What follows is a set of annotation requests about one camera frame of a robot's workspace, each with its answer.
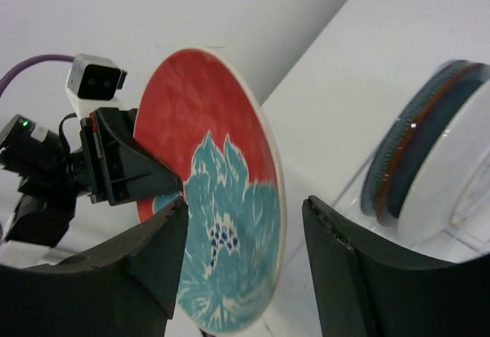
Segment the small red teal flower plate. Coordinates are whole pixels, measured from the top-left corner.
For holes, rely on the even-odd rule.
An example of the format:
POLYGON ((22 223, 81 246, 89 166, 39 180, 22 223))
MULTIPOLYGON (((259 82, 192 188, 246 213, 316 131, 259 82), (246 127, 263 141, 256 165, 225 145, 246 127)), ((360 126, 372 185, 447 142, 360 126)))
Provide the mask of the small red teal flower plate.
POLYGON ((134 136, 183 182, 137 204, 145 221, 187 202, 178 306, 212 335, 243 331, 273 298, 287 229, 283 167, 260 103, 222 56, 183 48, 151 76, 134 136))

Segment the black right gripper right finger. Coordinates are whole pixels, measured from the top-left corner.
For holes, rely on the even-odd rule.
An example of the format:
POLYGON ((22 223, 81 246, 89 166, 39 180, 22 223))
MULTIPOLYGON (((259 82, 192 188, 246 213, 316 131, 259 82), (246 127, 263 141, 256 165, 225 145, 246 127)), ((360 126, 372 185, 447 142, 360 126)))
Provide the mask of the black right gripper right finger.
POLYGON ((487 336, 489 257, 450 263, 401 247, 316 196, 303 229, 323 336, 487 336))

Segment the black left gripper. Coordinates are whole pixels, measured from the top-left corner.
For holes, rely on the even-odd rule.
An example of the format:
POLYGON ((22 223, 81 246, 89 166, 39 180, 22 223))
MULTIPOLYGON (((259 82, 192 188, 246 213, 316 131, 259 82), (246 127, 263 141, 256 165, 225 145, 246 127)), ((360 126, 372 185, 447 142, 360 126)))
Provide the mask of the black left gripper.
POLYGON ((79 149, 62 130, 41 132, 17 114, 1 131, 1 167, 19 175, 21 197, 5 239, 56 245, 77 199, 126 204, 182 190, 182 180, 132 136, 137 109, 101 107, 80 122, 79 149))

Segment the large red teal flower plate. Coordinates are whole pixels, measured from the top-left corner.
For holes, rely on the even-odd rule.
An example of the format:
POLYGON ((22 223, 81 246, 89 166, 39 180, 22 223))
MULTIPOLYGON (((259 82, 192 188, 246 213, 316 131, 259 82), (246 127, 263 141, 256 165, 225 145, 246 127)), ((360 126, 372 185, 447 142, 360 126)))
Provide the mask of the large red teal flower plate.
POLYGON ((397 239, 416 245, 484 216, 489 200, 489 83, 452 118, 416 174, 397 239))

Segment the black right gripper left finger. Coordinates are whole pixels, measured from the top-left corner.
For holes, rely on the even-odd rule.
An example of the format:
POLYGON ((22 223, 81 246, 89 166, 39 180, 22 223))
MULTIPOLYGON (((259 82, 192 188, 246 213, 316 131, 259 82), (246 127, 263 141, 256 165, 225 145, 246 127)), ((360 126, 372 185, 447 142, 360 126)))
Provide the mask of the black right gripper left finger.
POLYGON ((56 265, 1 267, 3 336, 163 336, 188 233, 176 198, 148 220, 56 265))

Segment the dark teal glazed plate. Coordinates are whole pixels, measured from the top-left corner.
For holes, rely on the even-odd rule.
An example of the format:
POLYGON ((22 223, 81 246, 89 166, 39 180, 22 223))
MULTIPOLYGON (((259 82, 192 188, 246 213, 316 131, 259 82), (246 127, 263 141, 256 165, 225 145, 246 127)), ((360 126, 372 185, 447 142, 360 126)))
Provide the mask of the dark teal glazed plate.
POLYGON ((421 165, 451 119, 481 85, 489 66, 445 63, 398 116, 374 154, 361 193, 361 210, 380 220, 398 218, 421 165))

